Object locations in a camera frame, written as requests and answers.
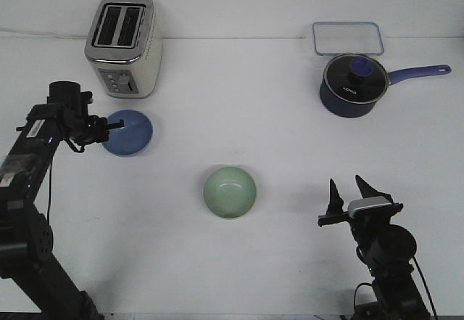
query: white table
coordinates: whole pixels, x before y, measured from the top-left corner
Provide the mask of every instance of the white table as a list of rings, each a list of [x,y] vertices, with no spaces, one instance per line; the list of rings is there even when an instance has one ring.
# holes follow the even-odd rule
[[[464,315],[463,44],[385,39],[387,70],[453,72],[398,83],[368,115],[345,119],[320,103],[327,59],[304,39],[165,40],[157,90],[136,101],[104,93],[84,41],[1,39],[0,150],[52,81],[92,90],[91,114],[132,108],[152,120],[154,138],[136,157],[97,144],[77,155],[63,143],[54,159],[54,253],[101,312],[351,313],[355,286],[372,278],[348,225],[316,222],[329,179],[348,203],[360,198],[360,174],[405,204],[392,222],[416,238],[437,311]],[[259,191],[236,220],[202,202],[203,181],[225,164],[248,170]],[[0,311],[34,310],[0,281]]]

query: toaster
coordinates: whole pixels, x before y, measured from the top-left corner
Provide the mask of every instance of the toaster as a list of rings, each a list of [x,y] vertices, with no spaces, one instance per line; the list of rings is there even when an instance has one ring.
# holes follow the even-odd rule
[[[162,38],[152,0],[102,0],[85,54],[112,97],[140,99],[155,87]]]

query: green bowl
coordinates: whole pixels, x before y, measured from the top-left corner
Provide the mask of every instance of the green bowl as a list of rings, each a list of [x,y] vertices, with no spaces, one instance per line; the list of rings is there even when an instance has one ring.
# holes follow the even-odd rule
[[[203,186],[207,207],[223,218],[236,218],[252,208],[256,200],[256,184],[245,171],[226,166],[208,177]]]

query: saucepan handle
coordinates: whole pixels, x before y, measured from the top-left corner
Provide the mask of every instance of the saucepan handle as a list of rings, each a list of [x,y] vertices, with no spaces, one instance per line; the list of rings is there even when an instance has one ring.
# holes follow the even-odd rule
[[[425,77],[427,75],[447,75],[450,72],[451,67],[448,65],[412,67],[389,72],[389,80],[390,85],[393,85],[408,78]]]

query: saucepan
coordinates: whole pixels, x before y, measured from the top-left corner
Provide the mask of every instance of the saucepan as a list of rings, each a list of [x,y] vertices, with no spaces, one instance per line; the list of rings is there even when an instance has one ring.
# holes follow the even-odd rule
[[[324,70],[320,99],[326,108],[346,118],[369,113],[389,86],[408,78],[446,75],[448,65],[405,68],[388,73],[376,60],[363,54],[334,57]]]

